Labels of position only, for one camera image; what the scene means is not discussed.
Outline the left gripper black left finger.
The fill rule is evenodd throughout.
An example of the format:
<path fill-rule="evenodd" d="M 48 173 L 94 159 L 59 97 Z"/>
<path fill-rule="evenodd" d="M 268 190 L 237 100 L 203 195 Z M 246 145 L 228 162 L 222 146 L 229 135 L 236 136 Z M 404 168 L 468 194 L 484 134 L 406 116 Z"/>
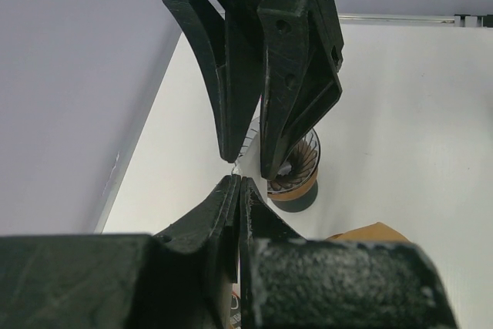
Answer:
<path fill-rule="evenodd" d="M 227 328 L 241 178 L 162 232 L 1 239 L 3 328 Z"/>

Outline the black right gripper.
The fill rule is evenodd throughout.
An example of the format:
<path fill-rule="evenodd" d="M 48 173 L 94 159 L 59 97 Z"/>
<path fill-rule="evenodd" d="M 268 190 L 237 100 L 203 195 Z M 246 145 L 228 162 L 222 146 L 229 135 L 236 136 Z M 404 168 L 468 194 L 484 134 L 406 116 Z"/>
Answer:
<path fill-rule="evenodd" d="M 232 12 L 209 0 L 162 0 L 199 64 L 220 157 L 238 157 L 261 93 L 262 62 Z M 262 0 L 263 178 L 272 180 L 300 139 L 337 103 L 344 40 L 334 0 Z"/>

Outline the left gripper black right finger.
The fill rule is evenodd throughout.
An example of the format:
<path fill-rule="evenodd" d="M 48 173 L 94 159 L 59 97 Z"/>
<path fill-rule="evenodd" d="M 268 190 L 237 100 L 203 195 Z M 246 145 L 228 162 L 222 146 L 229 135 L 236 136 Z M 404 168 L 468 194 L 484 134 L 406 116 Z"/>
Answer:
<path fill-rule="evenodd" d="M 240 187 L 245 328 L 455 328 L 439 274 L 413 243 L 307 240 Z"/>

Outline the grey swirled glass dripper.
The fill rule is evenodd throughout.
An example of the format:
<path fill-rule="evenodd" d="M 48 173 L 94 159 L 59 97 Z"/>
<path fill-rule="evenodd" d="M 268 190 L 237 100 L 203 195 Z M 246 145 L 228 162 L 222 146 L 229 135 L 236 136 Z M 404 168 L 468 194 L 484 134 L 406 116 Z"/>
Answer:
<path fill-rule="evenodd" d="M 320 140 L 311 129 L 292 149 L 274 180 L 267 181 L 267 195 L 272 200 L 295 200 L 303 196 L 317 180 Z"/>

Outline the orange coffee filter box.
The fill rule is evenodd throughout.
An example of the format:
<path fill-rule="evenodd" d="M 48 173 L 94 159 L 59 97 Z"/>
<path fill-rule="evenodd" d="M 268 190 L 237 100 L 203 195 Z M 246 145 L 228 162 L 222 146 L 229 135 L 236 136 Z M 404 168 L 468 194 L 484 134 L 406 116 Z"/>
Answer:
<path fill-rule="evenodd" d="M 230 329 L 241 328 L 241 294 L 240 285 L 233 284 L 230 305 Z"/>

